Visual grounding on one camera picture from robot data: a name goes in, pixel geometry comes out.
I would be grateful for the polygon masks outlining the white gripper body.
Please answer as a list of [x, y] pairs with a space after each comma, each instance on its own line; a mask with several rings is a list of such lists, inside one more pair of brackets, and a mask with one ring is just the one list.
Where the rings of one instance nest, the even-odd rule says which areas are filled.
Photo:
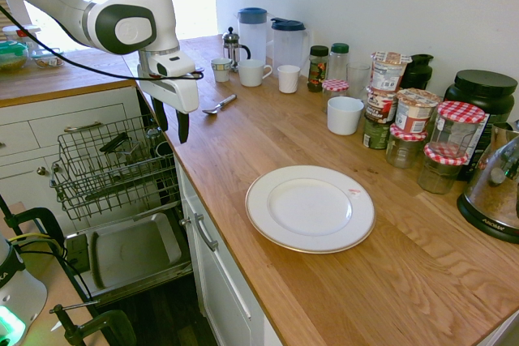
[[140, 89], [181, 113], [199, 108], [197, 83], [193, 79], [139, 78]]

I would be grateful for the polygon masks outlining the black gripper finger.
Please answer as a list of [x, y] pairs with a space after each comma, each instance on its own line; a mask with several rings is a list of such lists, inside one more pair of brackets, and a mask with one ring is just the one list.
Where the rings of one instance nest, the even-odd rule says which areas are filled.
[[178, 121], [178, 139], [180, 143], [185, 143], [188, 140], [190, 130], [190, 117], [188, 113], [176, 111]]
[[166, 132], [168, 130], [169, 124], [168, 119], [165, 114], [164, 105], [163, 102], [158, 100], [157, 98], [152, 98], [152, 105], [155, 112], [155, 117], [157, 120], [157, 124], [161, 128], [163, 132]]

